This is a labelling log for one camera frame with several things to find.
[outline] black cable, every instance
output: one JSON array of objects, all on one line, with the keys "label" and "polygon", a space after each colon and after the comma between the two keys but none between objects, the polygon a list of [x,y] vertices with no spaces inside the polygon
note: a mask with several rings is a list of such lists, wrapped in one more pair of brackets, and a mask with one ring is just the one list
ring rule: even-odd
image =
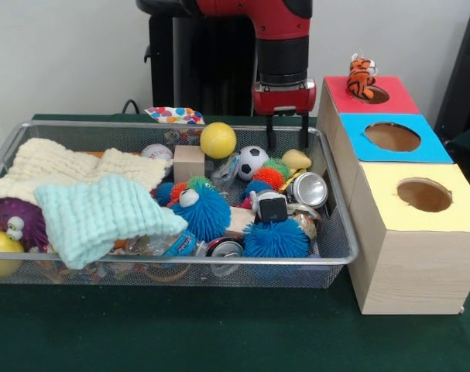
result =
[{"label": "black cable", "polygon": [[133,107],[135,108],[135,114],[138,115],[140,113],[139,106],[132,99],[129,99],[128,101],[126,101],[125,106],[123,107],[123,110],[121,111],[121,113],[125,114],[130,104],[133,105]]}]

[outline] blue spiky ball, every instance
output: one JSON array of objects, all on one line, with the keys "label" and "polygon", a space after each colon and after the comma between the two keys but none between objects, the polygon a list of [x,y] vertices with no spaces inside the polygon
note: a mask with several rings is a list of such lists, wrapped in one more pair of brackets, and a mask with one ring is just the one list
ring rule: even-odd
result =
[{"label": "blue spiky ball", "polygon": [[308,255],[309,241],[298,222],[257,223],[244,230],[247,257],[300,258]]},{"label": "blue spiky ball", "polygon": [[197,239],[210,242],[222,237],[232,219],[228,202],[213,189],[207,178],[196,178],[189,185],[198,193],[198,201],[186,208],[177,203],[171,209],[187,220],[188,230]]},{"label": "blue spiky ball", "polygon": [[161,207],[165,207],[170,202],[173,182],[165,182],[156,189],[156,200]]},{"label": "blue spiky ball", "polygon": [[250,181],[249,184],[247,184],[245,191],[243,191],[242,199],[245,199],[247,196],[250,196],[250,191],[255,191],[257,193],[257,192],[261,192],[264,190],[272,190],[272,189],[273,188],[271,187],[271,185],[268,184],[267,182],[257,181],[257,180]]}]

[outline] circular hole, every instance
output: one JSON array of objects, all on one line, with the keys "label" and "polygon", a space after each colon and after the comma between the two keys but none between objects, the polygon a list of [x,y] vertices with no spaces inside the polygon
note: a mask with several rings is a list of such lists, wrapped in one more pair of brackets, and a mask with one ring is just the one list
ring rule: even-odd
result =
[{"label": "circular hole", "polygon": [[441,212],[451,205],[451,192],[426,178],[411,178],[400,182],[398,196],[424,212]]},{"label": "circular hole", "polygon": [[365,128],[365,135],[377,147],[391,151],[414,151],[420,137],[411,129],[394,122],[377,122]]},{"label": "circular hole", "polygon": [[379,103],[384,103],[389,100],[389,94],[381,88],[375,87],[374,85],[370,85],[367,88],[374,92],[374,97],[372,99],[360,98],[353,93],[352,97],[361,102],[369,103],[370,105],[378,105]]}]

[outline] stacked wooden boxes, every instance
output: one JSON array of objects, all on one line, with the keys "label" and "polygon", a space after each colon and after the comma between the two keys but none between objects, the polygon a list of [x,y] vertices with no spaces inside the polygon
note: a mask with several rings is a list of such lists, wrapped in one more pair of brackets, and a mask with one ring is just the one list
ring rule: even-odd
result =
[{"label": "stacked wooden boxes", "polygon": [[363,314],[456,314],[470,292],[470,185],[396,77],[389,99],[326,77],[318,125],[334,155],[361,252],[349,265]]}]

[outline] yellow toy ball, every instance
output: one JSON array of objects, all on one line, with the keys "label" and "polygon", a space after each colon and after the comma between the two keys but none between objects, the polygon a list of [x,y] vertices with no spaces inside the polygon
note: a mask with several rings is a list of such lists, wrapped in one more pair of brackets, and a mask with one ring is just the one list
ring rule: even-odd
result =
[{"label": "yellow toy ball", "polygon": [[235,131],[228,124],[213,122],[201,134],[201,149],[213,159],[224,159],[236,147]]},{"label": "yellow toy ball", "polygon": [[[0,252],[23,253],[25,250],[18,242],[10,240],[8,235],[0,231]],[[0,277],[8,277],[19,269],[20,260],[0,260]]]}]

